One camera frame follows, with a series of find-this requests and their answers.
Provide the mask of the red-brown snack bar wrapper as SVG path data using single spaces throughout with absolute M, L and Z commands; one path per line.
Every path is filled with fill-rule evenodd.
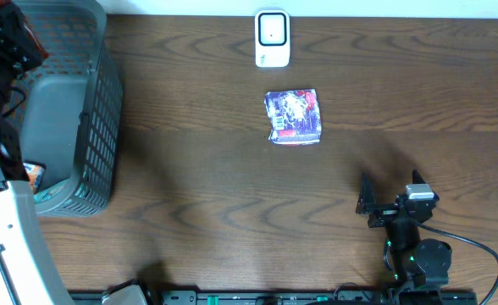
M 41 62 L 48 58 L 49 54 L 45 47 L 38 40 L 37 34 L 33 31 L 27 18 L 21 16 L 22 30 L 24 33 L 25 43 L 31 55 L 38 58 Z

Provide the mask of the purple snack bag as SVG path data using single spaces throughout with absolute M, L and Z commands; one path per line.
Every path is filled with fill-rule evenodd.
M 320 142 L 322 120 L 315 89 L 269 91 L 264 105 L 271 123 L 268 139 L 276 145 Z

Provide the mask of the green wet wipes pack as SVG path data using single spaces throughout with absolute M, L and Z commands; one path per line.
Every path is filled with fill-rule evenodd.
M 42 202 L 46 202 L 53 197 L 57 196 L 65 187 L 69 180 L 62 180 L 54 186 L 50 186 L 43 191 L 39 191 L 34 195 L 34 203 L 39 204 Z

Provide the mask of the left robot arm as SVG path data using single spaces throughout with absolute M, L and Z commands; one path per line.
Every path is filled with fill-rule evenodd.
M 20 8 L 0 1 L 0 304 L 70 304 L 36 217 L 19 136 L 4 106 L 14 80 L 47 54 Z

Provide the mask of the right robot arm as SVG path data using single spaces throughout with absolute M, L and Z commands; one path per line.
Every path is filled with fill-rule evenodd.
M 378 203 L 370 179 L 361 178 L 357 214 L 368 216 L 368 227 L 384 228 L 384 261 L 396 276 L 386 288 L 390 304 L 441 304 L 440 288 L 449 282 L 451 246 L 435 239 L 422 239 L 418 228 L 431 219 L 439 196 L 414 170 L 412 183 L 392 203 Z

